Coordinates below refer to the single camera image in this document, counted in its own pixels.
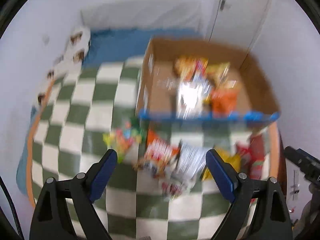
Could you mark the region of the white wardrobe door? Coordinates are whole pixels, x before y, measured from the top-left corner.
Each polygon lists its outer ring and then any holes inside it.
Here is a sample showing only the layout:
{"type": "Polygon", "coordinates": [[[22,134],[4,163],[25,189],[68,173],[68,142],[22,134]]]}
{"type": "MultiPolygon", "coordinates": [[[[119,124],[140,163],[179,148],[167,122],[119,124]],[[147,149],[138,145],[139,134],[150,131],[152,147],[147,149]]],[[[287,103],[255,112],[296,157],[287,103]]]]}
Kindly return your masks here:
{"type": "Polygon", "coordinates": [[[206,39],[249,51],[264,23],[270,0],[213,0],[206,39]]]}

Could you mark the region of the cardboard box blue print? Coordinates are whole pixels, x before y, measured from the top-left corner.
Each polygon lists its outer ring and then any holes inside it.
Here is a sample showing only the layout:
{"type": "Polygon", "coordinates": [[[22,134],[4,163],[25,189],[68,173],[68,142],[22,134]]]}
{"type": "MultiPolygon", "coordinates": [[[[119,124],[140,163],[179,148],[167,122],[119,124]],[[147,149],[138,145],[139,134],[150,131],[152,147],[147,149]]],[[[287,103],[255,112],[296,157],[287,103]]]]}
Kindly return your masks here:
{"type": "Polygon", "coordinates": [[[142,120],[267,126],[278,102],[257,60],[227,44],[154,37],[145,51],[136,115],[142,120]]]}

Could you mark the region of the white patterned pillow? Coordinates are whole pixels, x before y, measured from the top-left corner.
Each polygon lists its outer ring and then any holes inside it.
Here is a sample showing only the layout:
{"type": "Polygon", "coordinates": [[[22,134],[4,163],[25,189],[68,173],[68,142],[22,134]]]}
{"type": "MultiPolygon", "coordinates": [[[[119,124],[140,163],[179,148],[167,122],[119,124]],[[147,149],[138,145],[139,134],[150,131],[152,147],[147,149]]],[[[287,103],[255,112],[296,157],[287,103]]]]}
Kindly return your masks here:
{"type": "Polygon", "coordinates": [[[79,70],[86,57],[91,42],[91,31],[89,27],[76,27],[68,38],[65,52],[55,61],[54,65],[45,75],[43,82],[37,92],[34,107],[39,108],[46,96],[47,88],[52,80],[62,77],[70,71],[79,70]]]}

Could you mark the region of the green yellow candy bag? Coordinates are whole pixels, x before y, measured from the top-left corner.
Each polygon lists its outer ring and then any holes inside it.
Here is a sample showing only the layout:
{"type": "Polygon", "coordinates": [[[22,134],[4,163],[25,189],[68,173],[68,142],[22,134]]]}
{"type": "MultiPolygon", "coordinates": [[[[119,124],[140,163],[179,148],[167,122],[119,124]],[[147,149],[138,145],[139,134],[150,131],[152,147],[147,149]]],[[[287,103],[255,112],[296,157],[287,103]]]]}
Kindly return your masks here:
{"type": "Polygon", "coordinates": [[[146,130],[141,128],[139,119],[134,116],[122,128],[103,134],[103,142],[107,148],[116,151],[118,163],[123,162],[133,145],[139,145],[145,139],[146,130]]]}

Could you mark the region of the small red snack packet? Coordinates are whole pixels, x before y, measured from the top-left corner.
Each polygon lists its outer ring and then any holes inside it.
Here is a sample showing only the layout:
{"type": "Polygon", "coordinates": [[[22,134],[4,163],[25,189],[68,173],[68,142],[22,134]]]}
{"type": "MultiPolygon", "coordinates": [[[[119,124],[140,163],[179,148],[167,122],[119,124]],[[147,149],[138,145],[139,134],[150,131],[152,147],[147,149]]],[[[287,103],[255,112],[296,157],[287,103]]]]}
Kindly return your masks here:
{"type": "Polygon", "coordinates": [[[241,157],[240,171],[249,178],[260,180],[263,174],[265,148],[262,134],[252,134],[248,145],[239,142],[235,145],[236,153],[241,157]]]}

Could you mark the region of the yellow snack packet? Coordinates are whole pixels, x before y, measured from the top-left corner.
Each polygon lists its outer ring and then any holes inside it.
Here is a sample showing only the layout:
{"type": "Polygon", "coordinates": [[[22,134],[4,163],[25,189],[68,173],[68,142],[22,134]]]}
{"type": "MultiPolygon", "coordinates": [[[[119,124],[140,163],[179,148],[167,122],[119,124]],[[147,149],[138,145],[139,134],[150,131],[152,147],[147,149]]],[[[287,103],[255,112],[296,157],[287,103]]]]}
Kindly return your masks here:
{"type": "MultiPolygon", "coordinates": [[[[235,155],[231,155],[227,150],[224,150],[223,148],[219,148],[219,147],[214,148],[214,150],[216,150],[218,155],[221,157],[221,159],[225,163],[231,164],[231,166],[236,170],[236,172],[240,172],[241,157],[239,154],[236,153],[235,155]]],[[[213,179],[213,176],[212,176],[209,168],[206,167],[204,169],[203,174],[202,174],[201,180],[205,181],[205,180],[212,180],[212,179],[213,179]]]]}

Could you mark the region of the red white panda snack bag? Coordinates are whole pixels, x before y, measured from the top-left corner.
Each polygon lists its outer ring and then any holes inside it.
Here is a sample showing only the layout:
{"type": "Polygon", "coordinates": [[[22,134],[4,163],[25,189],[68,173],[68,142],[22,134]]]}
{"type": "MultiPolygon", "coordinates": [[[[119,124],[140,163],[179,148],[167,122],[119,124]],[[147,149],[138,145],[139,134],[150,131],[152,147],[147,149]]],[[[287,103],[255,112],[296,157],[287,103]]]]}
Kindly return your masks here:
{"type": "Polygon", "coordinates": [[[153,178],[162,178],[165,176],[165,168],[175,161],[179,153],[179,147],[172,146],[149,129],[144,156],[138,160],[134,168],[148,171],[153,178]]]}

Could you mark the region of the silver white snack packet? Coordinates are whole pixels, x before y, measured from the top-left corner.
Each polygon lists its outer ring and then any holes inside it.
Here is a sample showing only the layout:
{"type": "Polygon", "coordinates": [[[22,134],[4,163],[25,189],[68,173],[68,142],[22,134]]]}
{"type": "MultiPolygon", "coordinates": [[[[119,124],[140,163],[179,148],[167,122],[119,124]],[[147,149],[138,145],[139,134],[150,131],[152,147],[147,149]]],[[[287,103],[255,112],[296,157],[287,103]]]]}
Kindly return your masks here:
{"type": "Polygon", "coordinates": [[[189,193],[206,167],[207,147],[191,145],[180,141],[177,157],[165,167],[165,177],[159,186],[166,199],[174,199],[189,193]]]}

